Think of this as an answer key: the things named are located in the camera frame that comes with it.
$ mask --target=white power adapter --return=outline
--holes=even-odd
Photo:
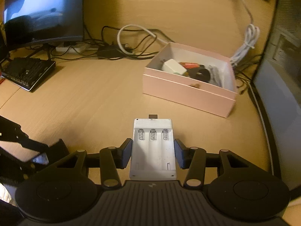
[[[162,66],[162,70],[171,74],[183,75],[187,70],[174,59],[167,60]]]

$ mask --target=battery spring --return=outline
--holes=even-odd
[[[138,139],[144,140],[144,130],[142,128],[138,130]]]
[[[168,129],[162,131],[163,140],[168,140]]]
[[[155,129],[151,129],[150,130],[150,139],[152,141],[156,141],[156,139],[157,139],[157,131]]]

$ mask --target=black keyboard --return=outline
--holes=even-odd
[[[36,58],[14,58],[3,69],[2,76],[27,91],[33,90],[55,68],[55,61]]]

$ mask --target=red item in box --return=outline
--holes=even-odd
[[[200,65],[199,65],[198,63],[180,62],[180,64],[181,64],[185,69],[192,69],[192,68],[200,67]]]

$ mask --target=screw head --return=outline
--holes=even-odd
[[[186,181],[186,184],[190,187],[198,187],[202,184],[202,182],[198,179],[189,179]]]
[[[116,179],[107,179],[103,182],[106,187],[114,187],[119,184]]]

